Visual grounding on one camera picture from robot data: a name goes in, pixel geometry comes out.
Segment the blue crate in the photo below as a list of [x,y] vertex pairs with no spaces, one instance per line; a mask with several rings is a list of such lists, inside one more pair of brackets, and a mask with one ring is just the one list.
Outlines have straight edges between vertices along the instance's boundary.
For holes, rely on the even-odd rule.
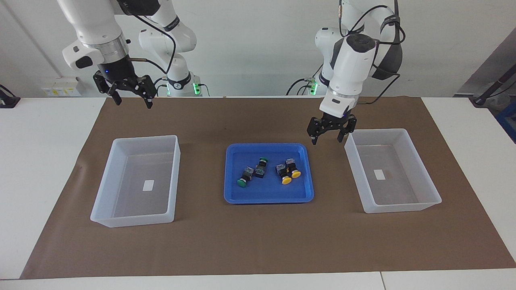
[[516,144],[516,100],[495,116],[507,136]]

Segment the black clamp object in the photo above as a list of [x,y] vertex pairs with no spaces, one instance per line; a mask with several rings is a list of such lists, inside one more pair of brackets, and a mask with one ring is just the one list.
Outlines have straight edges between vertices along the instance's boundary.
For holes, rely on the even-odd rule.
[[21,100],[11,90],[0,84],[0,108],[15,108]]

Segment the white wall socket box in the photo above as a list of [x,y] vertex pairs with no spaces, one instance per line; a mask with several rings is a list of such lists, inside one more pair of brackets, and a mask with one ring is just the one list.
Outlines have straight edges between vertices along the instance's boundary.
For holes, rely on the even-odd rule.
[[81,97],[85,88],[78,77],[44,80],[40,89],[47,97]]

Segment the brown paper table mat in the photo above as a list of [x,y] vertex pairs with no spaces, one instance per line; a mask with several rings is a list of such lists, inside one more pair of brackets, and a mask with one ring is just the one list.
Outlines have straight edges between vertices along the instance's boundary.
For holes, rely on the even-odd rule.
[[[516,262],[420,98],[387,97],[354,110],[358,128],[404,128],[442,202],[364,213],[345,149],[329,132],[311,144],[319,99],[106,100],[21,279],[248,275],[514,268]],[[181,159],[175,220],[108,228],[92,222],[112,142],[176,135]],[[230,205],[225,153],[234,143],[302,143],[314,199]]]

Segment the yellow push button switch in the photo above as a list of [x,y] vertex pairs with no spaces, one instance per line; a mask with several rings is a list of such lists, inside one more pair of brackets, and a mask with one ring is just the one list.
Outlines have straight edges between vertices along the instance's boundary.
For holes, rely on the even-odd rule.
[[289,176],[289,169],[286,164],[278,164],[276,165],[275,169],[283,185],[289,184],[292,181],[292,178]]
[[285,160],[285,165],[287,168],[287,172],[289,173],[289,176],[291,178],[298,178],[301,176],[301,171],[297,168],[297,165],[295,163],[295,159],[288,158]]

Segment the translucent white plastic box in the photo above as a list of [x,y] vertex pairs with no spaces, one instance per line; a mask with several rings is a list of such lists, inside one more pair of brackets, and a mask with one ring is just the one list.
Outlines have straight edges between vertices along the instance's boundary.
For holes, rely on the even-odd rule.
[[[422,211],[442,199],[403,128],[355,130],[344,149],[365,213]],[[382,169],[386,180],[376,180]]]
[[[115,139],[90,219],[109,228],[173,222],[180,159],[176,135]],[[153,191],[142,191],[145,180]]]

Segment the blue plastic tray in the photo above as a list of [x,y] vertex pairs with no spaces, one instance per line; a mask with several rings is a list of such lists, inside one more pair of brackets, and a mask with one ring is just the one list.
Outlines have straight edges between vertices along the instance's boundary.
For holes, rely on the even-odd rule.
[[[255,170],[259,158],[267,158],[264,178],[253,174],[247,187],[237,185],[246,167]],[[295,159],[301,176],[292,178],[283,185],[276,173],[276,165],[285,164],[288,158]],[[240,143],[226,150],[225,181],[223,196],[226,202],[238,204],[288,204],[308,203],[314,198],[308,151],[300,143]]]

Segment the black stand pole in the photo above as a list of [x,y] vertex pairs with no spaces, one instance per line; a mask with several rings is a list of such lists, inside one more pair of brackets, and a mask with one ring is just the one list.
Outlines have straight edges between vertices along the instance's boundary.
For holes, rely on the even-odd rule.
[[472,98],[472,104],[479,107],[485,104],[488,98],[494,97],[496,90],[501,88],[511,77],[516,74],[516,64],[509,68],[497,81],[490,85],[482,94],[478,97]]

